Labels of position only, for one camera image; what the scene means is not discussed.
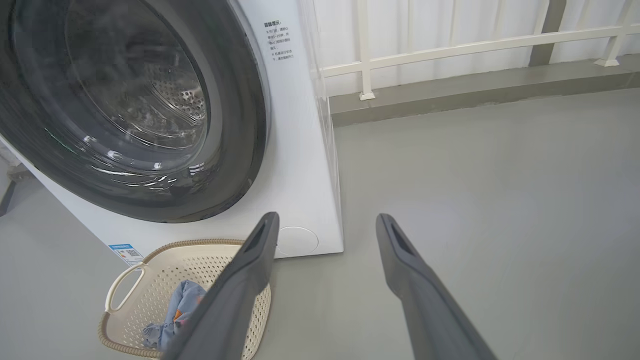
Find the gray floor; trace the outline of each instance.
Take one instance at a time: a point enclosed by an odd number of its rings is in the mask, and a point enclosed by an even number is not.
[[[380,212],[498,358],[637,358],[639,100],[620,90],[337,129],[345,253],[275,263],[256,360],[412,358]],[[20,186],[0,241],[3,358],[128,359],[95,335],[124,264],[47,190]]]

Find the white washing machine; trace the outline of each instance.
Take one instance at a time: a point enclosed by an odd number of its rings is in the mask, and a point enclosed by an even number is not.
[[[278,258],[343,251],[312,3],[0,4],[2,141],[125,261],[269,211]]]

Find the beige laundry basket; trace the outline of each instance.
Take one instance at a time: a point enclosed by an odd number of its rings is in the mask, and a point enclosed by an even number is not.
[[[142,329],[149,323],[164,322],[171,295],[181,281],[191,280],[208,290],[243,243],[228,239],[171,243],[120,274],[109,289],[100,320],[98,337],[102,344],[126,354],[161,357],[162,352],[142,345]],[[137,268],[142,269],[140,278],[122,303],[113,308],[111,302],[118,285]],[[267,285],[255,298],[243,360],[251,359],[260,345],[270,304],[271,288]]]

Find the white railing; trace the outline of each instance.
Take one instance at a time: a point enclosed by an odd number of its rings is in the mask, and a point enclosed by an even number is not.
[[[542,0],[536,23],[532,35],[511,38],[499,38],[500,29],[504,19],[504,0],[498,0],[497,14],[493,26],[492,39],[489,41],[472,42],[468,44],[456,44],[456,30],[458,29],[458,0],[453,1],[453,11],[451,19],[451,29],[449,32],[449,46],[439,47],[421,51],[413,50],[413,2],[408,1],[407,18],[407,53],[381,58],[371,58],[369,56],[369,22],[367,18],[367,0],[357,0],[358,10],[358,42],[360,44],[360,61],[350,64],[334,65],[323,68],[324,76],[338,76],[350,74],[352,72],[362,73],[362,93],[360,100],[375,98],[371,91],[371,70],[395,65],[415,63],[418,61],[448,58],[450,56],[483,53],[485,51],[514,49],[542,44],[554,44],[558,42],[569,42],[576,40],[587,40],[594,38],[609,38],[605,53],[595,63],[602,66],[618,65],[616,57],[620,52],[620,47],[626,35],[639,34],[640,24],[631,24],[633,6],[637,0],[626,0],[618,16],[618,21],[614,26],[604,26],[600,28],[585,29],[584,25],[589,14],[592,0],[585,0],[580,11],[577,29],[573,31],[560,31],[556,33],[542,33],[542,27],[547,16],[549,0]]]

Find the clothing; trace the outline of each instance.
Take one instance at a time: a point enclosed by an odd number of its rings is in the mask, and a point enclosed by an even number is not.
[[[166,351],[171,340],[178,335],[182,324],[198,307],[206,293],[197,283],[190,280],[182,281],[171,295],[164,323],[150,323],[142,329],[142,345]]]

